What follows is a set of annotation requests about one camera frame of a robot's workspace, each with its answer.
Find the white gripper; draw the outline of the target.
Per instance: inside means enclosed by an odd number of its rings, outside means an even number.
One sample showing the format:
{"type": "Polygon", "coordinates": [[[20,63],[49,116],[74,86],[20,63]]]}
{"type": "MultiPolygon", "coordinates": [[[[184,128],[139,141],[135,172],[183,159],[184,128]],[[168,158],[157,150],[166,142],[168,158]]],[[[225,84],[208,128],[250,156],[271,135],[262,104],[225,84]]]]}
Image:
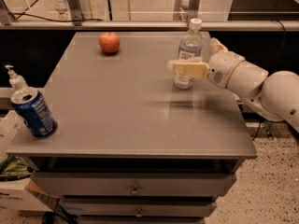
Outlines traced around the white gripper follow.
{"type": "Polygon", "coordinates": [[[212,84],[221,89],[225,89],[229,76],[240,63],[245,61],[245,58],[232,51],[228,51],[215,37],[210,39],[209,46],[210,54],[212,55],[208,63],[209,65],[203,62],[201,57],[194,57],[187,60],[171,60],[167,63],[167,68],[171,72],[183,76],[193,78],[203,78],[207,76],[212,84]]]}

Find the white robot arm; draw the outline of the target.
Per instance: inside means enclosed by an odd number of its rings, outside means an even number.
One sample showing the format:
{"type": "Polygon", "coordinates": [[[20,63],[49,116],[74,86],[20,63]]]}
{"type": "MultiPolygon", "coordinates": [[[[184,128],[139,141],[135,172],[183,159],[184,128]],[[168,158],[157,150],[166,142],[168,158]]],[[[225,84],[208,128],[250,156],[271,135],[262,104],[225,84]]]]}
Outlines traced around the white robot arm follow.
{"type": "Polygon", "coordinates": [[[210,40],[208,62],[201,57],[171,60],[167,68],[176,74],[207,78],[220,89],[231,91],[263,118],[286,121],[299,132],[299,75],[291,71],[270,74],[230,50],[218,39],[210,40]]]}

